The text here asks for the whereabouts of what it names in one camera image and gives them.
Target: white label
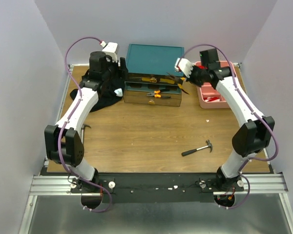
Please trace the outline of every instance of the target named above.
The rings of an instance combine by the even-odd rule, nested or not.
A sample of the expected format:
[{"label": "white label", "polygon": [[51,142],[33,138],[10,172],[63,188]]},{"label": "white label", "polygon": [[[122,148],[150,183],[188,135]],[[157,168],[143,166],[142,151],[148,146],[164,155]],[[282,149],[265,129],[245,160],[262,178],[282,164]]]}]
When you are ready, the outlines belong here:
[{"label": "white label", "polygon": [[114,93],[116,93],[116,96],[118,96],[118,97],[122,97],[123,96],[122,89],[116,89],[116,90],[114,90]]}]

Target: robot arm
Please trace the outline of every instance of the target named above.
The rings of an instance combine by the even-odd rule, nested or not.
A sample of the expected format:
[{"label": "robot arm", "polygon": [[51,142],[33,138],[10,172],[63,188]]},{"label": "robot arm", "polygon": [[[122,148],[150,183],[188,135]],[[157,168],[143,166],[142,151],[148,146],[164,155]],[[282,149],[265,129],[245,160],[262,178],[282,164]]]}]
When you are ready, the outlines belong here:
[{"label": "robot arm", "polygon": [[238,179],[246,161],[269,145],[271,135],[254,113],[262,117],[271,129],[274,127],[274,119],[265,117],[254,106],[242,90],[237,77],[232,78],[230,67],[220,66],[216,49],[202,51],[200,54],[204,68],[199,68],[182,58],[177,59],[175,70],[183,72],[187,81],[197,86],[201,87],[204,82],[211,83],[225,98],[237,118],[240,129],[232,138],[232,153],[217,171],[217,187],[225,190]]},{"label": "robot arm", "polygon": [[56,125],[48,125],[44,131],[48,159],[61,164],[57,142],[60,130],[67,122],[63,132],[65,141],[61,141],[61,153],[65,164],[72,173],[93,183],[98,183],[98,171],[84,159],[84,146],[80,138],[81,127],[91,108],[98,102],[105,84],[110,79],[124,78],[128,74],[125,58],[117,60],[118,45],[110,42],[104,46],[102,51],[90,54],[88,76],[79,84],[82,96],[78,92],[64,116]]}]

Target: drawer handle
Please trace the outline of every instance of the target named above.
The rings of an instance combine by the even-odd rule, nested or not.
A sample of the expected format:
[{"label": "drawer handle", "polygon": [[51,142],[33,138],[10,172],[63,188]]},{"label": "drawer handle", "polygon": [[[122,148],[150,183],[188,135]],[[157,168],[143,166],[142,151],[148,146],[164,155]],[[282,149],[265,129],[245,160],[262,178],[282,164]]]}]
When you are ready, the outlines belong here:
[{"label": "drawer handle", "polygon": [[154,77],[152,77],[152,78],[150,79],[150,82],[151,82],[151,83],[157,83],[157,79],[154,78]]}]

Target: white wall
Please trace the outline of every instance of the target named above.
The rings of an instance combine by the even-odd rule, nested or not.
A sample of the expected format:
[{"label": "white wall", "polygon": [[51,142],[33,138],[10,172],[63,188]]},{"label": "white wall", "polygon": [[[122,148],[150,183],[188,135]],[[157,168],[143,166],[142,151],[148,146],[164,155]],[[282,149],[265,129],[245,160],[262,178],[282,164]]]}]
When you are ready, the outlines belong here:
[{"label": "white wall", "polygon": [[63,57],[33,0],[0,1],[0,234],[21,224],[43,130],[64,87]]},{"label": "white wall", "polygon": [[[120,45],[130,43],[183,46],[215,44],[232,61],[242,61],[276,0],[35,0],[60,50],[82,36]],[[72,49],[70,63],[88,63],[99,49],[84,41]],[[194,51],[187,57],[199,60]]]},{"label": "white wall", "polygon": [[284,173],[293,209],[293,0],[278,0],[242,65],[249,96],[275,119],[280,153],[272,165]]}]

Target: pliers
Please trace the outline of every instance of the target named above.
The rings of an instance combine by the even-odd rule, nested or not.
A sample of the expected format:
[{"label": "pliers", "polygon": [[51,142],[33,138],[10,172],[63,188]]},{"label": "pliers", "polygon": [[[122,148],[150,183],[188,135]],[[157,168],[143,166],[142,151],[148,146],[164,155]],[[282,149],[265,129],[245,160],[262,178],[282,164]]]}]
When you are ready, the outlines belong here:
[{"label": "pliers", "polygon": [[182,83],[184,80],[187,80],[185,77],[177,77],[167,72],[167,74],[177,82],[178,87],[186,94],[189,94],[186,90],[183,89]]},{"label": "pliers", "polygon": [[170,98],[170,96],[162,96],[159,93],[161,92],[168,92],[170,89],[160,89],[160,90],[155,90],[151,93],[146,94],[147,96],[155,97],[155,98]]}]

